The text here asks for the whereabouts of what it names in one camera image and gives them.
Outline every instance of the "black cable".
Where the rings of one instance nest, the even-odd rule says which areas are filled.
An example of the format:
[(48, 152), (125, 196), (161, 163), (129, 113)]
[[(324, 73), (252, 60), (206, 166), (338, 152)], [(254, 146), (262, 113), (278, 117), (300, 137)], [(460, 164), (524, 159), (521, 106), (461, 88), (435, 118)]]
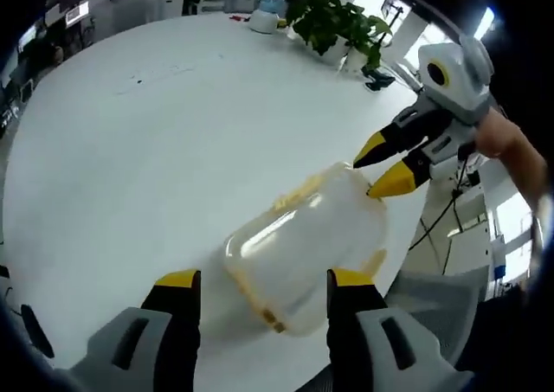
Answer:
[(460, 185), (461, 185), (461, 180), (464, 178), (464, 171), (466, 170), (466, 167), (467, 167), (467, 160), (469, 160), (469, 157), (467, 157), (464, 160), (464, 164), (461, 166), (461, 173), (460, 173), (460, 178), (458, 179), (458, 185), (456, 186), (456, 190), (454, 191), (454, 194), (452, 195), (452, 197), (454, 199), (454, 207), (453, 207), (454, 217), (456, 218), (456, 223), (458, 223), (458, 229), (460, 230), (461, 234), (464, 233), (464, 228), (463, 228), (463, 226), (461, 226), (461, 220), (460, 220), (460, 217), (458, 216), (458, 209), (456, 208), (456, 200), (461, 195)]
[(447, 271), (447, 265), (448, 265), (448, 260), (450, 259), (450, 251), (451, 250), (452, 250), (452, 239), (450, 240), (450, 243), (448, 244), (448, 252), (447, 252), (447, 257), (444, 260), (444, 267), (442, 267), (442, 275), (444, 275), (444, 273)]
[[(422, 218), (420, 218), (419, 222), (423, 226), (423, 230), (425, 232), (427, 232), (428, 231), (427, 225), (425, 224), (425, 222), (423, 221)], [(431, 237), (431, 235), (429, 235), (429, 243), (431, 244), (431, 247), (433, 248), (433, 253), (435, 254), (435, 259), (436, 259), (437, 266), (440, 268), (441, 267), (441, 260), (439, 259), (439, 253), (436, 250), (436, 246), (435, 246), (435, 243), (433, 242), (433, 238)]]
[(433, 224), (431, 226), (429, 226), (429, 229), (423, 234), (423, 236), (421, 238), (419, 238), (411, 247), (409, 247), (409, 251), (411, 251), (413, 248), (415, 248), (417, 245), (419, 245), (420, 243), (422, 243), (422, 241), (427, 238), (429, 236), (429, 234), (431, 233), (431, 231), (435, 228), (436, 224), (439, 222), (440, 219), (442, 219), (442, 217), (447, 213), (448, 209), (450, 209), (450, 206), (452, 206), (452, 204), (454, 203), (454, 199), (450, 199), (450, 202), (448, 202), (448, 205), (446, 208), (444, 208), (444, 210), (442, 211), (442, 213), (439, 215), (439, 217), (436, 218), (436, 220), (433, 222)]
[(458, 224), (458, 229), (460, 230), (460, 233), (463, 234), (464, 228), (461, 226), (461, 220), (460, 220), (460, 217), (458, 216), (458, 210), (456, 209), (456, 199), (454, 199), (453, 211), (454, 211), (454, 217), (456, 218), (456, 223)]
[[(467, 157), (465, 160), (464, 160), (464, 164), (462, 165), (461, 167), (461, 173), (460, 173), (460, 178), (458, 179), (458, 184), (456, 185), (456, 194), (458, 193), (458, 191), (460, 190), (460, 185), (461, 185), (461, 179), (464, 177), (464, 172), (466, 171), (466, 166), (467, 166), (467, 160), (469, 159), (469, 157)], [(431, 231), (435, 228), (436, 224), (439, 222), (440, 219), (442, 219), (442, 217), (444, 217), (444, 215), (448, 212), (448, 209), (450, 209), (450, 206), (452, 206), (454, 204), (454, 202), (456, 201), (456, 199), (458, 198), (458, 196), (453, 196), (452, 199), (450, 200), (450, 202), (448, 202), (448, 205), (446, 208), (444, 208), (444, 210), (442, 211), (442, 213), (439, 215), (439, 217), (436, 218), (436, 220), (433, 222), (433, 224), (429, 227), (429, 229), (423, 234), (423, 236), (421, 238), (419, 238), (411, 247), (408, 248), (408, 251), (411, 251), (413, 248), (415, 248), (417, 245), (419, 245), (420, 243), (422, 243), (422, 241), (427, 238), (429, 236), (429, 234), (431, 233)]]
[(22, 315), (21, 315), (20, 312), (15, 311), (13, 308), (11, 308), (11, 307), (8, 305), (8, 294), (10, 293), (11, 290), (13, 290), (13, 288), (12, 288), (11, 286), (9, 286), (8, 289), (6, 290), (6, 293), (3, 295), (3, 299), (4, 299), (4, 301), (6, 302), (6, 305), (8, 306), (8, 308), (10, 309), (11, 312), (13, 312), (14, 314), (18, 315), (19, 317), (22, 317)]

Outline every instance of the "human arm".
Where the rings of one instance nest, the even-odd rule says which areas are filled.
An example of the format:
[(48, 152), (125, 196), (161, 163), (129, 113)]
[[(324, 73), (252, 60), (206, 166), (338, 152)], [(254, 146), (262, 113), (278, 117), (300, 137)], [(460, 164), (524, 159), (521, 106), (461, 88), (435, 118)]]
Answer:
[(531, 209), (547, 189), (547, 168), (543, 156), (532, 146), (517, 125), (491, 108), (475, 138), (477, 150), (497, 158)]

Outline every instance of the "white flower pot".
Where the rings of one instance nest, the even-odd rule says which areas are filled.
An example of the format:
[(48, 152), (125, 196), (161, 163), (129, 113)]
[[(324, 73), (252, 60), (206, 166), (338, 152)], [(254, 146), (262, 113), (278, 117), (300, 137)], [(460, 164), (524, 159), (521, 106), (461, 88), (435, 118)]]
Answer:
[(331, 66), (338, 66), (348, 52), (346, 42), (347, 40), (344, 37), (339, 36), (337, 42), (333, 46), (331, 46), (325, 53), (323, 53), (323, 55), (320, 55), (318, 52), (316, 52), (313, 49), (311, 43), (307, 44), (307, 49), (310, 52), (310, 55), (315, 56), (322, 62)]
[(366, 63), (367, 56), (361, 53), (357, 48), (351, 48), (346, 56), (346, 61), (342, 70), (348, 74), (359, 74)]

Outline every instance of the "clear plastic jug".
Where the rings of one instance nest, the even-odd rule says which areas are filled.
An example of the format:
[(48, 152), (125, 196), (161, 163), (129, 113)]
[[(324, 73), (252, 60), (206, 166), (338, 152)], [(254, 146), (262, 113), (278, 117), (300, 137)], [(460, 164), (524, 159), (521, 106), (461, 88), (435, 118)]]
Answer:
[(303, 336), (326, 316), (326, 271), (362, 271), (385, 241), (386, 208), (350, 165), (334, 164), (234, 232), (224, 264), (274, 330)]

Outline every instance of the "table surface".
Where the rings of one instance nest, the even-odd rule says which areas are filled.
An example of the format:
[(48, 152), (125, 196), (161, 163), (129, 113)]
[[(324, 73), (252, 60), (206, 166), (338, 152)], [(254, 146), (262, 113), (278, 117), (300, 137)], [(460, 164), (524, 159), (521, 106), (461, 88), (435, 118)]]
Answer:
[[(309, 175), (352, 160), (415, 99), (397, 83), (369, 93), (285, 35), (223, 14), (147, 24), (64, 62), (28, 103), (3, 201), (13, 286), (53, 365), (75, 364), (91, 335), (168, 272), (201, 268), (203, 294), (230, 287), (217, 257), (226, 237)], [(374, 181), (398, 158), (364, 174)], [(381, 293), (426, 191), (386, 201)], [(197, 390), (295, 390), (328, 363), (325, 327), (293, 338), (227, 323), (225, 334), (201, 328)]]

